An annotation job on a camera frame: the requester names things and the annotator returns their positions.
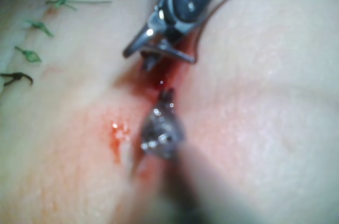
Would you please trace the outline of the left arm needle driver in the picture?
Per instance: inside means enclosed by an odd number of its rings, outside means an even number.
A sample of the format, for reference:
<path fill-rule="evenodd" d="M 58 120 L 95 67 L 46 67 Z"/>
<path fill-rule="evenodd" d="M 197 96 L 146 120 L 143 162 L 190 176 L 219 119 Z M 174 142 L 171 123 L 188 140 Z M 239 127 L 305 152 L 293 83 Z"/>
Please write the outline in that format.
<path fill-rule="evenodd" d="M 153 107 L 142 123 L 140 137 L 140 147 L 145 153 L 173 158 L 185 140 L 185 131 L 174 104 L 160 103 Z"/>

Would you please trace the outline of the right arm needle driver jaw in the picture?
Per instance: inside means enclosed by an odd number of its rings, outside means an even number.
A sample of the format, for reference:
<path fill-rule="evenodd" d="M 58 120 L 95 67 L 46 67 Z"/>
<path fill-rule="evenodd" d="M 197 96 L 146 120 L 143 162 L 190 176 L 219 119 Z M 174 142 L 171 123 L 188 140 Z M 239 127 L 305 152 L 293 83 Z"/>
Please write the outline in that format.
<path fill-rule="evenodd" d="M 171 46 L 171 44 L 163 39 L 161 42 L 157 44 L 145 44 L 142 51 L 156 53 L 161 56 L 171 57 L 173 59 L 181 60 L 186 63 L 196 63 L 196 58 L 194 56 L 190 56 L 182 51 L 179 51 Z"/>
<path fill-rule="evenodd" d="M 124 49 L 123 56 L 130 57 L 136 51 L 140 50 L 145 44 L 150 43 L 158 33 L 159 28 L 156 28 L 155 26 L 144 26 Z"/>

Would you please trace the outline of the left arm needle driver jaw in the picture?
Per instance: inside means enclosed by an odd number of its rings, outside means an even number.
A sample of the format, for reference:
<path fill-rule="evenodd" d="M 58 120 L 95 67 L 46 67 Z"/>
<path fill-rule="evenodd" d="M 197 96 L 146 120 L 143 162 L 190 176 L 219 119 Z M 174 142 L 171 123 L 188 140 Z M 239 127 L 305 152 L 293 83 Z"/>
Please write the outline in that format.
<path fill-rule="evenodd" d="M 159 105 L 166 107 L 168 105 L 168 90 L 162 90 L 159 93 Z"/>
<path fill-rule="evenodd" d="M 168 103 L 169 103 L 170 108 L 174 107 L 174 97 L 175 97 L 175 90 L 173 88 L 170 88 L 167 92 L 167 98 L 168 98 Z"/>

